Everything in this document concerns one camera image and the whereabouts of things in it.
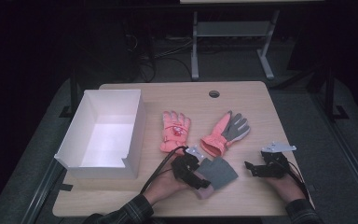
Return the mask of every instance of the glove finger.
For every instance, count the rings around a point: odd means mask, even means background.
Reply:
[[[178,115],[176,114],[175,111],[171,111],[171,120],[172,120],[173,122],[178,121]]]
[[[251,131],[251,128],[248,125],[245,125],[237,132],[237,135],[232,140],[230,140],[230,142],[241,140],[244,136],[246,136],[246,134],[248,134],[249,131]]]
[[[225,116],[223,116],[214,126],[213,133],[225,133],[229,128],[229,123],[231,119],[231,110],[228,111]]]
[[[235,130],[240,130],[246,125],[247,122],[248,122],[248,119],[241,118],[233,125],[233,127]]]
[[[164,122],[172,121],[172,119],[171,119],[171,113],[168,112],[168,111],[162,112],[162,121],[164,121]]]
[[[185,115],[182,114],[182,113],[179,113],[179,116],[178,116],[178,121],[185,126]]]
[[[190,129],[190,124],[191,124],[191,119],[190,119],[190,118],[185,118],[184,126],[185,126],[187,129]]]
[[[243,117],[242,117],[242,114],[241,113],[238,113],[234,116],[234,118],[231,120],[231,124],[236,124],[238,123],[240,120],[242,120]]]

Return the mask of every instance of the ski glove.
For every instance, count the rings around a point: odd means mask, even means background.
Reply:
[[[159,148],[164,152],[171,152],[177,147],[184,146],[191,120],[182,113],[178,116],[175,111],[164,111],[162,121],[164,122],[163,142]]]
[[[212,156],[223,156],[234,142],[241,140],[248,132],[248,120],[242,114],[231,117],[228,111],[213,127],[210,135],[201,138],[201,147]]]

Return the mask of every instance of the cardboard box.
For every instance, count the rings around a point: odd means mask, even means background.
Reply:
[[[76,178],[136,178],[145,122],[141,90],[85,91],[54,158]]]

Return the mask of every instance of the glove cuff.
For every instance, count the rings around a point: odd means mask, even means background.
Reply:
[[[186,142],[175,142],[175,141],[164,141],[159,145],[159,149],[163,152],[171,152],[177,147],[182,147],[186,144]],[[183,150],[177,150],[176,154],[185,155]]]
[[[201,147],[211,156],[223,157],[227,151],[227,139],[220,134],[211,134],[201,138]]]

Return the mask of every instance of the person's right hand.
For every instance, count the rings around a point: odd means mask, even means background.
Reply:
[[[170,158],[162,169],[163,171],[160,172],[144,192],[144,196],[151,205],[170,197],[182,189],[190,189],[190,186],[187,183],[175,178],[171,166],[171,162],[174,158],[175,156]]]
[[[286,204],[297,199],[306,199],[297,182],[288,174],[282,178],[265,177],[264,179],[275,188]]]

